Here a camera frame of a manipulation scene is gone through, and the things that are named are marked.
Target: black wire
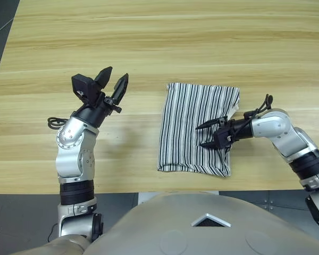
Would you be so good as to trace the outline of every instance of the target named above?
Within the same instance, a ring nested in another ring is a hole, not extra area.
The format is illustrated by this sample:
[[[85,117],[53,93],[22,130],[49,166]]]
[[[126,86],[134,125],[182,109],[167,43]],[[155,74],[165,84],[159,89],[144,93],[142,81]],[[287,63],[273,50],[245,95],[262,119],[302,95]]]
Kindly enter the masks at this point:
[[[47,242],[48,242],[48,243],[49,243],[49,238],[51,237],[51,235],[52,235],[52,233],[53,233],[53,229],[54,229],[54,227],[55,227],[56,225],[58,225],[58,223],[53,224],[53,226],[52,226],[51,233],[48,235],[48,238],[47,238]]]
[[[50,129],[60,129],[68,121],[67,118],[50,117],[47,119],[47,125]]]
[[[254,114],[253,114],[246,122],[244,122],[244,123],[240,126],[239,129],[237,129],[237,130],[235,131],[235,133],[234,133],[234,135],[233,135],[234,138],[236,137],[236,135],[237,135],[242,129],[244,129],[244,127],[245,127],[246,125],[248,125],[249,122],[251,122],[251,121],[254,119],[254,117],[255,117],[257,114],[262,113],[262,112],[264,112],[265,110],[267,110],[269,107],[271,107],[271,104],[272,104],[272,103],[269,103],[269,101],[268,101],[269,97],[270,97],[270,95],[267,94],[267,95],[266,95],[266,98],[265,98],[265,100],[264,100],[264,102],[262,103],[262,105],[261,105],[259,108],[255,109]]]

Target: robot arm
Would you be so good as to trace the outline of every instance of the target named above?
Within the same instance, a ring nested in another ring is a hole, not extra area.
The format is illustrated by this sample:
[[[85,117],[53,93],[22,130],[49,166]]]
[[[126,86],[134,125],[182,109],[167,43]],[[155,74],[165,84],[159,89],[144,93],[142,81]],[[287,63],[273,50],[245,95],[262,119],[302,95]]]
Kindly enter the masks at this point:
[[[117,105],[128,85],[128,74],[125,74],[114,87],[112,96],[105,96],[101,90],[107,85],[111,72],[112,67],[105,68],[94,80],[81,74],[72,77],[73,92],[83,105],[72,113],[56,136],[61,201],[58,205],[59,237],[77,234],[93,242],[103,232],[102,215],[94,213],[97,208],[94,146],[105,117],[112,111],[120,113]]]
[[[270,139],[282,158],[300,178],[300,184],[310,195],[307,206],[319,225],[319,150],[311,138],[300,128],[293,127],[288,114],[281,109],[271,109],[273,97],[267,95],[263,105],[244,113],[244,119],[218,118],[200,125],[197,129],[218,124],[213,141],[201,146],[222,149],[235,141],[251,137]]]

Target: black and white striped towel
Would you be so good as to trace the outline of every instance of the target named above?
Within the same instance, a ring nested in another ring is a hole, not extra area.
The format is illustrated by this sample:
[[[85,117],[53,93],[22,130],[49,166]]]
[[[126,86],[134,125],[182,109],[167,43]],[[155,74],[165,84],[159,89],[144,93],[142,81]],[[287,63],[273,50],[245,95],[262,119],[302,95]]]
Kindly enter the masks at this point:
[[[218,126],[204,130],[195,128],[213,118],[226,115],[230,118],[238,109],[239,89],[170,83],[168,90],[157,169],[230,176],[229,149],[212,150],[199,145],[212,141]]]

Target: wooden table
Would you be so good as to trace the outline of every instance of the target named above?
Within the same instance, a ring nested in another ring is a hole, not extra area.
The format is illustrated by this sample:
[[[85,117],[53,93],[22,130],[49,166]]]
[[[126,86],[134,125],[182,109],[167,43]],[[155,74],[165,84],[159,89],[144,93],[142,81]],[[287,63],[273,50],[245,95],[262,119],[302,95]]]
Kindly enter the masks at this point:
[[[241,117],[266,93],[319,146],[319,1],[21,0],[0,65],[0,193],[58,193],[50,116],[81,104],[71,76],[128,72],[120,115],[100,128],[96,192],[298,189],[266,139],[237,142],[232,176],[156,170],[166,84],[240,88]]]

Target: gray floor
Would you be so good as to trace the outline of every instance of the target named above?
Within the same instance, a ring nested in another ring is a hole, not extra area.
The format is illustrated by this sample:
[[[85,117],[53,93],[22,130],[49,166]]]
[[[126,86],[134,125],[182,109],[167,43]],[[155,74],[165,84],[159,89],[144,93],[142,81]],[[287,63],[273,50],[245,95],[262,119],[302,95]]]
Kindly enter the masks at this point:
[[[0,0],[0,59],[18,0]],[[249,201],[294,223],[319,239],[304,199],[305,191],[229,191],[221,195]],[[104,215],[107,231],[137,203],[137,194],[98,194],[99,213]],[[33,248],[47,242],[51,226],[57,221],[57,195],[0,195],[0,255]]]

